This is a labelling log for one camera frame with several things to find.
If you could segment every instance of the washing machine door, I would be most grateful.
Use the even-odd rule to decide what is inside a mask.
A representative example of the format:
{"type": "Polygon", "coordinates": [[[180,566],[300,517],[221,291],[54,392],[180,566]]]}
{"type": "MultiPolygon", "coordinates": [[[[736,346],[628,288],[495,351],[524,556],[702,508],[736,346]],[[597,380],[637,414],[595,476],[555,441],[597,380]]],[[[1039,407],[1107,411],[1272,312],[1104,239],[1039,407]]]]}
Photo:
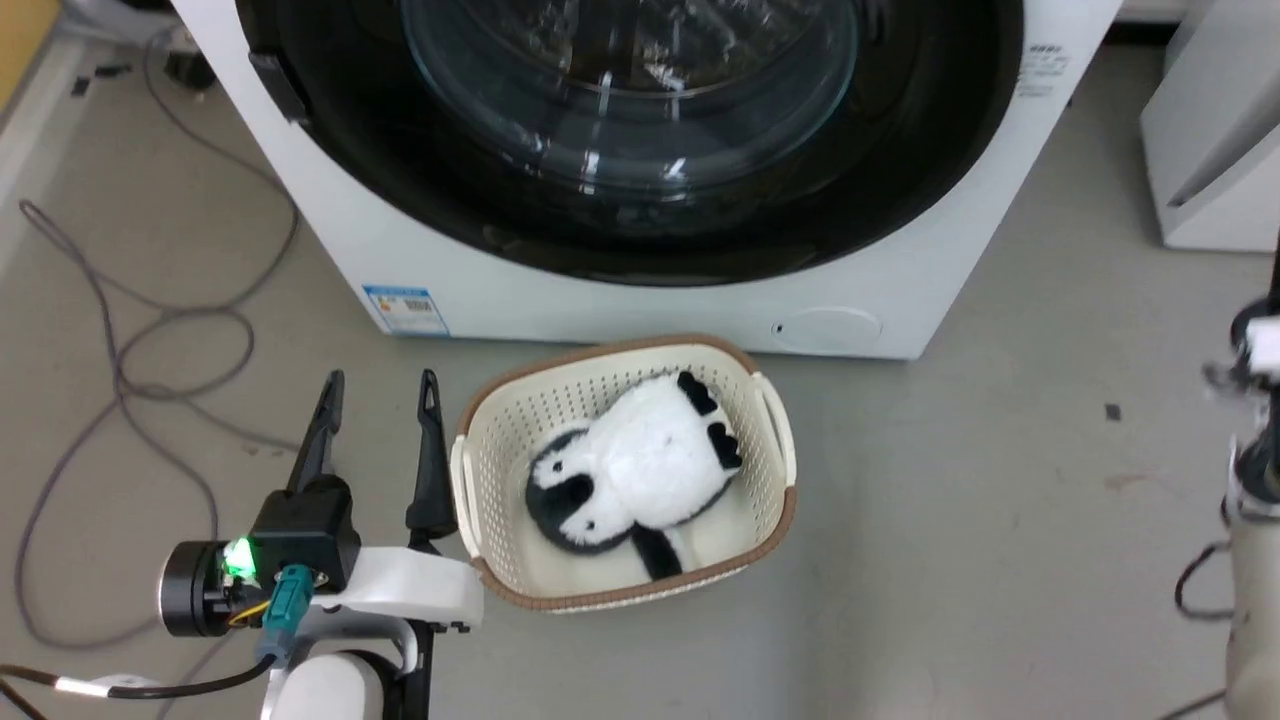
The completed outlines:
{"type": "Polygon", "coordinates": [[[946,195],[1012,97],[1021,0],[238,0],[280,110],[513,263],[759,279],[946,195]]]}

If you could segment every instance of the floor stain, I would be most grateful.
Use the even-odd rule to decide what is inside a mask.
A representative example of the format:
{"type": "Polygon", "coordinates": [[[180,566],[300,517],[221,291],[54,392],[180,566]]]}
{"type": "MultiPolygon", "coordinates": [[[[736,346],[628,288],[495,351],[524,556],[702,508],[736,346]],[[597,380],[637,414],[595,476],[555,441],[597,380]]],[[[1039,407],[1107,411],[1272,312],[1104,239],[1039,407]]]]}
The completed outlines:
{"type": "Polygon", "coordinates": [[[1147,475],[1132,473],[1124,475],[1107,475],[1102,478],[1102,484],[1110,491],[1124,492],[1124,488],[1147,480],[1147,475]]]}

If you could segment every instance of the green light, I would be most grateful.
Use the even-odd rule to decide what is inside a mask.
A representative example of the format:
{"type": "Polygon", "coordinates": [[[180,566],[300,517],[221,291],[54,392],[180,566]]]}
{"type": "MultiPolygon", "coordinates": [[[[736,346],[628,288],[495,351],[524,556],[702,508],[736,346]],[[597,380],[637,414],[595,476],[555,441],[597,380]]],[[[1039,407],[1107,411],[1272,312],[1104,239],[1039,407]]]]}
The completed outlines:
{"type": "Polygon", "coordinates": [[[223,551],[223,570],[228,575],[243,580],[256,580],[257,569],[253,566],[253,551],[248,544],[248,538],[239,538],[227,546],[223,551]]]}

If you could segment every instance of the blue and white sticker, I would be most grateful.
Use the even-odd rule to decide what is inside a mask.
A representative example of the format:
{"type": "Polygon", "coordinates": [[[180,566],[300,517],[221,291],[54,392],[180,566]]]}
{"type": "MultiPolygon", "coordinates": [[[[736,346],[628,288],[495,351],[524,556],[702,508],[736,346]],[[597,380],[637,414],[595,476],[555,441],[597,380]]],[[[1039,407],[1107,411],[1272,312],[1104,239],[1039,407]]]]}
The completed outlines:
{"type": "Polygon", "coordinates": [[[366,284],[365,295],[392,334],[449,336],[440,309],[425,287],[366,284]]]}

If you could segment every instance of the brown basket rim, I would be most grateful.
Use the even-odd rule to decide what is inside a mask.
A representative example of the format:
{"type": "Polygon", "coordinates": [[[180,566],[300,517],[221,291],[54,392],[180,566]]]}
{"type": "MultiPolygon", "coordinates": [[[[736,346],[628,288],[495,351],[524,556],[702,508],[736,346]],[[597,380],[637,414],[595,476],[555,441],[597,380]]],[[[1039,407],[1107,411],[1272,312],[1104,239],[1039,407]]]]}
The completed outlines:
{"type": "MultiPolygon", "coordinates": [[[[594,347],[585,347],[557,357],[550,357],[540,363],[534,363],[517,368],[509,373],[499,375],[485,384],[472,398],[467,407],[462,411],[462,416],[458,420],[458,434],[470,434],[471,421],[475,419],[476,411],[480,405],[488,400],[490,395],[494,393],[499,387],[518,380],[521,378],[532,375],[535,373],[541,373],[544,370],[550,370],[552,368],[559,368],[563,365],[571,365],[573,363],[580,363],[582,360],[591,360],[595,357],[602,357],[604,355],[616,355],[620,352],[628,352],[632,350],[646,350],[652,347],[668,347],[673,345],[705,345],[721,350],[735,360],[741,363],[742,368],[746,369],[749,374],[755,374],[759,372],[759,365],[751,359],[745,351],[733,343],[709,334],[675,334],[663,336],[648,340],[636,340],[628,342],[616,342],[609,345],[599,345],[594,347]]],[[[525,607],[529,610],[538,610],[543,612],[559,611],[559,610],[572,610],[580,607],[590,607],[595,605],[614,605],[620,602],[626,602],[636,600],[640,597],[658,594],[664,592],[671,592],[685,585],[696,584],[704,580],[709,580],[718,575],[731,573],[733,570],[745,568],[753,562],[756,562],[765,555],[773,552],[778,544],[782,543],[782,538],[787,534],[791,528],[791,520],[795,518],[796,510],[796,488],[795,486],[788,487],[783,491],[782,498],[782,516],[778,518],[778,524],[769,533],[769,537],[764,539],[760,544],[754,548],[730,557],[728,560],[722,560],[714,565],[708,565],[694,570],[691,573],[681,573],[673,578],[666,578],[662,580],[654,580],[650,583],[644,583],[640,585],[632,585],[630,588],[621,588],[616,591],[564,596],[564,597],[534,597],[516,592],[507,587],[498,575],[489,568],[489,562],[485,561],[483,556],[471,560],[471,565],[480,573],[480,580],[493,591],[494,594],[506,600],[507,602],[525,607]]]]}

